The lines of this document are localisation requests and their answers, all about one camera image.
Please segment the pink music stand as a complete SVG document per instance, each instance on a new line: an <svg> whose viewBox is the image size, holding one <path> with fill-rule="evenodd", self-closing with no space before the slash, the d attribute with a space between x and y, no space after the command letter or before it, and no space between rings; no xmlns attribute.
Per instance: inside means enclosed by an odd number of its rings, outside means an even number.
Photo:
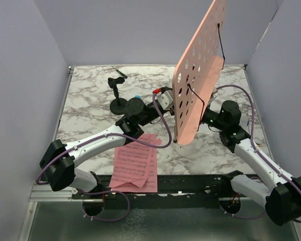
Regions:
<svg viewBox="0 0 301 241"><path fill-rule="evenodd" d="M174 136L179 145L193 141L223 68L224 59L218 51L225 16L226 1L212 1L176 65L172 88Z"/></svg>

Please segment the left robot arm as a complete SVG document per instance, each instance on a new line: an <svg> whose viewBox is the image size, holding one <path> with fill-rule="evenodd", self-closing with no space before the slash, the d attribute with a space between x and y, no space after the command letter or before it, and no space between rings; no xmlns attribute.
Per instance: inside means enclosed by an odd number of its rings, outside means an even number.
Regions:
<svg viewBox="0 0 301 241"><path fill-rule="evenodd" d="M53 191L66 187L82 190L88 197L95 198L100 194L101 186L92 172L82 172L77 167L86 160L115 147L125 146L131 142L151 147L139 137L144 133L142 126L157 118L174 106L174 101L163 94L153 95L153 101L145 104L141 98L131 98L123 109L123 116L106 130L70 143L61 140L52 141L40 161L40 176L46 178L38 185L48 184Z"/></svg>

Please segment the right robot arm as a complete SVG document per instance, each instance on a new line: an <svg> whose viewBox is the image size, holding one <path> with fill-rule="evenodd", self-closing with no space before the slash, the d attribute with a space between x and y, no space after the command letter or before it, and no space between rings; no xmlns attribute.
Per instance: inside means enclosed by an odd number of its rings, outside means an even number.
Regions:
<svg viewBox="0 0 301 241"><path fill-rule="evenodd" d="M225 196L240 193L264 207L268 217L283 225L301 217L301 177L295 178L260 151L251 135L240 125L239 105L231 100L222 103L219 112L207 108L201 123L219 130L222 144L240 157L260 178L250 179L239 171L220 184Z"/></svg>

